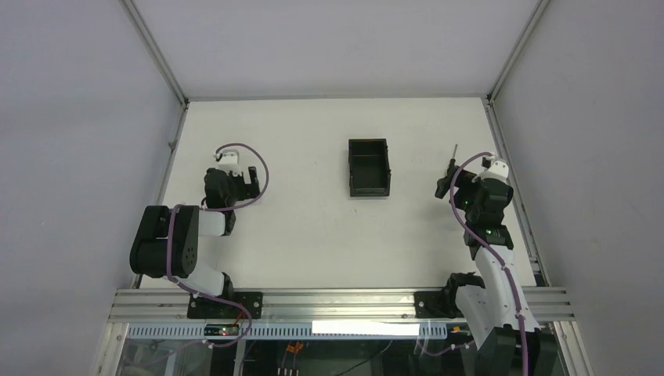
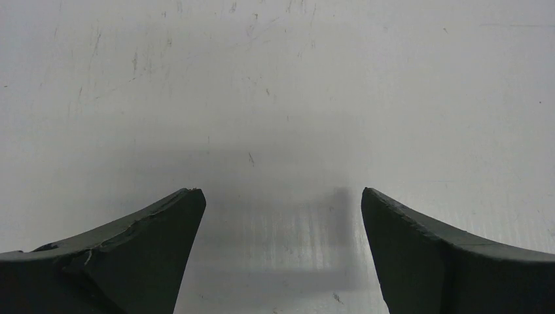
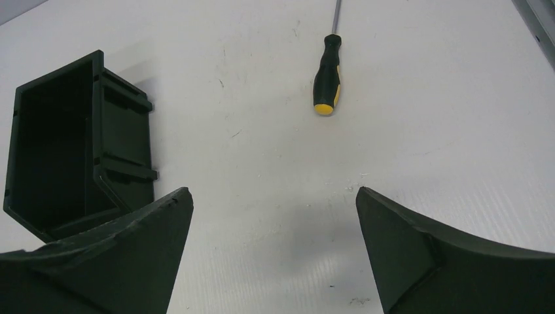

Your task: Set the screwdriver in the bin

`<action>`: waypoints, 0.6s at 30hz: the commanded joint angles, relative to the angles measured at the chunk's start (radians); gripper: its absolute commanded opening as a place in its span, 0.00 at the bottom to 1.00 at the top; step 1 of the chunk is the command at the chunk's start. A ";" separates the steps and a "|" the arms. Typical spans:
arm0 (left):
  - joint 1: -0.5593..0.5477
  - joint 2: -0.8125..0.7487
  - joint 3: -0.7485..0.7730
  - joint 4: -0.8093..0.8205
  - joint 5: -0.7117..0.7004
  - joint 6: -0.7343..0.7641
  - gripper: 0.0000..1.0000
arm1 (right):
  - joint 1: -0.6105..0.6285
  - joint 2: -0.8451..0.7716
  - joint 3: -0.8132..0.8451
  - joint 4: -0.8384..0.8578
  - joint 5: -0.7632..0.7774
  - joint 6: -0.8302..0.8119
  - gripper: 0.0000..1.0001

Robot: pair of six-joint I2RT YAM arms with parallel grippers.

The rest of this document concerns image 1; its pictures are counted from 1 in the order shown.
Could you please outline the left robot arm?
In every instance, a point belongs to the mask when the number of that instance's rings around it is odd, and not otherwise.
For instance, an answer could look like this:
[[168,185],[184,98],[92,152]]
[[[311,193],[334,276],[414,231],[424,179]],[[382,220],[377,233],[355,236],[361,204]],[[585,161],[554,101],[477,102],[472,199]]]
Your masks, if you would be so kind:
[[256,167],[249,167],[248,175],[247,181],[242,172],[209,168],[204,176],[202,206],[147,206],[129,255],[132,271],[184,284],[195,295],[232,301],[230,277],[198,260],[199,239],[232,233],[236,224],[233,208],[261,193]]

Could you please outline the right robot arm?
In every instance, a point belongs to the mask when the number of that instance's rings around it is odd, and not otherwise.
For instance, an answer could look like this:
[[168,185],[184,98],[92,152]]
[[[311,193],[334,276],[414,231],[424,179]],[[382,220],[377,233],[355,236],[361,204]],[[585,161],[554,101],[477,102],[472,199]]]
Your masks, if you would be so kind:
[[478,174],[452,158],[437,182],[435,196],[449,198],[479,271],[450,277],[445,292],[475,341],[477,375],[508,375],[515,360],[520,360],[523,375],[533,375],[541,330],[512,271],[514,243],[503,224],[514,196],[507,182],[509,167],[489,153],[478,158],[483,167]]

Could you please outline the black yellow screwdriver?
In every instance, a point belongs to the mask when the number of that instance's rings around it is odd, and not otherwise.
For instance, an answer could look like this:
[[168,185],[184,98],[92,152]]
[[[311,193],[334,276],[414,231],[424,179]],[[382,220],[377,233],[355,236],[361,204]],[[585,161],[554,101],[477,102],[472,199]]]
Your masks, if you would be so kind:
[[457,155],[458,146],[459,146],[458,143],[454,145],[454,148],[453,148],[453,154],[452,154],[452,157],[450,158],[450,160],[451,160],[452,162],[456,161],[456,155]]

